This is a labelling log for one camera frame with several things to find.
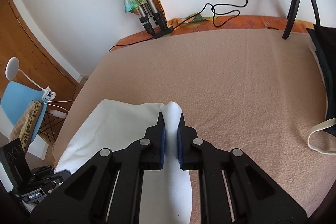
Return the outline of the white t-shirt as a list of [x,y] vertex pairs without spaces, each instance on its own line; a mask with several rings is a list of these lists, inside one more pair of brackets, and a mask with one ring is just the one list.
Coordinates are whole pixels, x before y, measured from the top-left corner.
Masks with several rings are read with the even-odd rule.
[[56,170],[74,173],[102,148],[126,148],[157,124],[159,114],[166,130],[164,165],[160,171],[144,173],[139,221],[189,223],[192,187],[189,172],[179,166],[177,133],[182,109],[175,102],[131,105],[101,101],[66,146]]

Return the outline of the leopard print cloth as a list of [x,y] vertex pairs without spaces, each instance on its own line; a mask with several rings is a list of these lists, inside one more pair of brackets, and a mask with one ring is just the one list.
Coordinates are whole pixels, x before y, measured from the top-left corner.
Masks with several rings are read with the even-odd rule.
[[11,131],[9,141],[19,138],[24,153],[27,153],[30,141],[32,141],[34,128],[41,111],[42,102],[31,101]]

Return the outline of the blue chair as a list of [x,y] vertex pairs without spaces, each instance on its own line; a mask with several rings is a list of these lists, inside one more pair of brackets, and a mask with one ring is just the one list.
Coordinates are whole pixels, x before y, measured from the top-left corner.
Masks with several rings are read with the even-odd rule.
[[42,103],[42,110],[37,119],[30,143],[35,140],[46,112],[47,105],[45,103],[47,100],[43,96],[44,91],[42,90],[35,90],[15,81],[10,81],[1,98],[2,110],[12,125],[15,125],[21,118],[31,101],[40,101]]

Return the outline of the beige fleece blanket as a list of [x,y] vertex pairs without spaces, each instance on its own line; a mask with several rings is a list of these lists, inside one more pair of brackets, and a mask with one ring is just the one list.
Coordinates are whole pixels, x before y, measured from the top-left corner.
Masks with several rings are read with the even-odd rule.
[[[314,216],[328,203],[335,156],[307,146],[325,120],[326,90],[308,34],[217,30],[169,36],[106,54],[82,88],[54,145],[58,164],[76,131],[103,100],[177,103],[188,126],[223,150],[242,149]],[[200,221],[197,173],[189,172]]]

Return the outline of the wooden door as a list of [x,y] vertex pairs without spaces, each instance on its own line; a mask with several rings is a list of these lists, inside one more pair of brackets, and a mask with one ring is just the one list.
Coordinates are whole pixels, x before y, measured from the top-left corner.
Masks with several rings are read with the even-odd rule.
[[41,87],[56,93],[57,109],[69,110],[78,82],[47,52],[21,17],[13,0],[1,0],[1,94],[9,81],[5,67],[12,57],[19,68]]

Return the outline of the orange floral bed sheet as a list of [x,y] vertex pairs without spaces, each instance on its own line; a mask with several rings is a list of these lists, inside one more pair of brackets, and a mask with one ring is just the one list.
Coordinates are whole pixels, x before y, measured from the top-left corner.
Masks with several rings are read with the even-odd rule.
[[[203,32],[203,31],[212,31],[217,29],[271,29],[271,30],[280,30],[284,31],[287,18],[275,17],[275,16],[262,16],[262,15],[239,15],[236,18],[234,16],[216,16],[215,24],[222,25],[217,28],[213,25],[212,17],[201,17],[197,16],[193,19],[189,19],[171,34],[165,36],[176,36],[181,34],[189,34],[193,32]],[[173,27],[176,27],[183,21],[182,18],[175,18],[169,21]],[[293,32],[307,33],[307,28],[313,28],[313,23],[295,20],[292,28]],[[146,31],[141,31],[136,34],[127,36],[119,40],[115,46],[112,47],[110,51],[118,50],[123,47],[131,46],[131,44],[136,44],[138,42],[144,42],[153,39]]]

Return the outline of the silver folded tripod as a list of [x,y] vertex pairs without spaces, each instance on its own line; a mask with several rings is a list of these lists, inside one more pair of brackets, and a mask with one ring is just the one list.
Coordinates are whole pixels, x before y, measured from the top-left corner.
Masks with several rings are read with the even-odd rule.
[[[157,9],[153,0],[145,0],[146,3],[138,7],[140,13],[140,22],[143,24],[144,29],[148,34],[153,38],[157,39],[165,35],[171,34],[174,30],[173,27],[168,27],[167,22],[163,14]],[[154,19],[154,22],[159,26],[160,31],[155,33],[154,28],[152,27],[149,17]]]

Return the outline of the folded black garment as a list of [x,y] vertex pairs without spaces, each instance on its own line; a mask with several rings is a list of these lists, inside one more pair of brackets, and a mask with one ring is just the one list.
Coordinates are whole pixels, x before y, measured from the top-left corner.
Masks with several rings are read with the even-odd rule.
[[307,28],[315,46],[327,94],[326,120],[335,118],[335,27]]

